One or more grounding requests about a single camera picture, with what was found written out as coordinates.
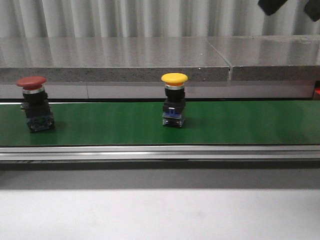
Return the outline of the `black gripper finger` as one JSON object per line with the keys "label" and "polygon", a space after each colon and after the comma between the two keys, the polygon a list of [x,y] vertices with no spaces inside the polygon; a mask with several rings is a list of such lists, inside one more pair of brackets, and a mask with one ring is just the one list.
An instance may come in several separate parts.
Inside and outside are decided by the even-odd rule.
{"label": "black gripper finger", "polygon": [[258,6],[267,16],[275,14],[287,0],[259,0]]}
{"label": "black gripper finger", "polygon": [[317,22],[320,19],[320,0],[308,0],[303,11],[313,22]]}

